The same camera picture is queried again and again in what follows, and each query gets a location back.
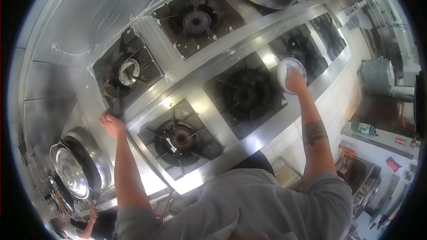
person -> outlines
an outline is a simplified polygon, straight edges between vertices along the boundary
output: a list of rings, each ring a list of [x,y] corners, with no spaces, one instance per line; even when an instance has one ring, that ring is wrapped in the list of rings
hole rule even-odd
[[[117,212],[114,209],[103,211],[99,214],[100,217],[98,217],[96,209],[91,205],[89,221],[79,222],[70,218],[57,190],[55,190],[55,197],[63,217],[52,218],[49,221],[49,227],[59,237],[73,240],[111,239],[114,231],[114,222],[117,218]]]
[[[128,146],[125,125],[108,113],[101,125],[117,139],[115,187],[119,239],[342,239],[352,217],[350,187],[335,171],[328,135],[305,79],[288,70],[299,99],[306,165],[302,193],[278,186],[269,171],[237,168],[207,182],[200,198],[159,224]]]

forearm tattoo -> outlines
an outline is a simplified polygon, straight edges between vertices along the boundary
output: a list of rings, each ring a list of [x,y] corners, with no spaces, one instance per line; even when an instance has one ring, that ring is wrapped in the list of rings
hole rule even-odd
[[[302,125],[302,142],[304,143],[304,147],[314,145],[314,141],[321,138],[328,139],[326,129],[321,120]]]

green gas cylinder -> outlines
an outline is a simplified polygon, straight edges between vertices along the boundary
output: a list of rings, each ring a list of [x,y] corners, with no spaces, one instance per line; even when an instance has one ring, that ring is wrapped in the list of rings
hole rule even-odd
[[[351,129],[353,131],[361,132],[370,136],[378,136],[377,129],[374,126],[370,124],[364,124],[363,122],[352,121]]]

metal pot lid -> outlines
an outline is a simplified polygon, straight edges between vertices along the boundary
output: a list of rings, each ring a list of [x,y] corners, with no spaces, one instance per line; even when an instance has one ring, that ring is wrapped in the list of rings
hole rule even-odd
[[[64,147],[56,153],[58,175],[65,187],[77,198],[85,200],[89,196],[89,184],[77,158]]]

white plate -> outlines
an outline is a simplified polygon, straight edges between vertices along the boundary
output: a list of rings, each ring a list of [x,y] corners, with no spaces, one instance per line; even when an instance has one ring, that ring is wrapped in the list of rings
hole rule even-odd
[[[286,88],[286,74],[288,72],[288,68],[295,68],[302,75],[302,77],[304,77],[305,83],[307,83],[307,72],[305,71],[305,68],[302,63],[292,57],[287,57],[280,62],[279,67],[277,69],[277,78],[279,81],[279,85],[286,93],[295,94],[289,91],[288,88]]]

